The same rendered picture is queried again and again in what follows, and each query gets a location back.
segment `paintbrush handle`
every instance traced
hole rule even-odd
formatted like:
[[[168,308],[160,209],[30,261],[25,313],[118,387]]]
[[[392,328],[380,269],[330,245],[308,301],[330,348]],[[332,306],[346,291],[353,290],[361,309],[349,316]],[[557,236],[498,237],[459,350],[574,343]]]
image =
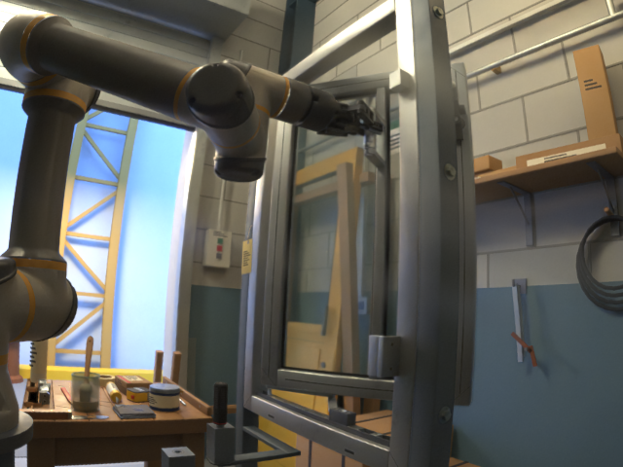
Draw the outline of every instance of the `paintbrush handle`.
[[[93,338],[89,336],[87,339],[87,359],[85,361],[85,377],[89,377],[91,372],[91,356],[93,354]]]

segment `robotic arm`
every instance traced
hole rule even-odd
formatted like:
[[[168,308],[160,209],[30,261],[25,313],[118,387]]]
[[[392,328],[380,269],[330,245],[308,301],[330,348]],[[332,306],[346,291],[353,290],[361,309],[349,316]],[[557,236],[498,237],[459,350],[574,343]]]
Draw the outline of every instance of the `robotic arm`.
[[[101,90],[203,129],[226,180],[260,178],[268,120],[322,134],[380,133],[362,102],[348,107],[307,84],[239,62],[193,65],[75,29],[54,15],[20,15],[0,34],[0,59],[26,86],[28,115],[9,249],[0,257],[0,433],[18,424],[7,372],[10,341],[43,341],[74,319],[76,293],[58,252],[73,128]]]

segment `wooden shelf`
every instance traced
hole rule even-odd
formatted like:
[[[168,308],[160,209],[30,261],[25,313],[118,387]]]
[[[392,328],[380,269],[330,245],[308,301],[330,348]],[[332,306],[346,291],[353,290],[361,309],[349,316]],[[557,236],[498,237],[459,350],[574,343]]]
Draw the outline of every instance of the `wooden shelf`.
[[[476,176],[476,204],[513,198],[509,183],[529,193],[598,182],[598,172],[587,165],[596,162],[614,177],[623,176],[623,154],[614,146],[580,156],[546,162],[531,167],[503,168]]]

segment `black handle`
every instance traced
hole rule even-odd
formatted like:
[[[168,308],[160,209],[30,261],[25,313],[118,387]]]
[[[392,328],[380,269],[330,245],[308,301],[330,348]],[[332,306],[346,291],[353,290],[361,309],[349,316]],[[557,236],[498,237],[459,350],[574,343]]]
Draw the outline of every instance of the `black handle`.
[[[212,422],[217,425],[224,425],[227,423],[227,382],[214,383]]]

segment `jar lid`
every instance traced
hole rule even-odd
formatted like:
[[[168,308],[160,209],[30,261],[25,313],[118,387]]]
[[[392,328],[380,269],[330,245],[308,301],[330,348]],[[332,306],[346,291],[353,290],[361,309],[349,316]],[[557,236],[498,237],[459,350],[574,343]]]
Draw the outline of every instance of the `jar lid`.
[[[179,386],[177,384],[165,384],[163,382],[156,382],[149,386],[149,392],[151,392],[152,394],[174,396],[176,394],[179,394]]]

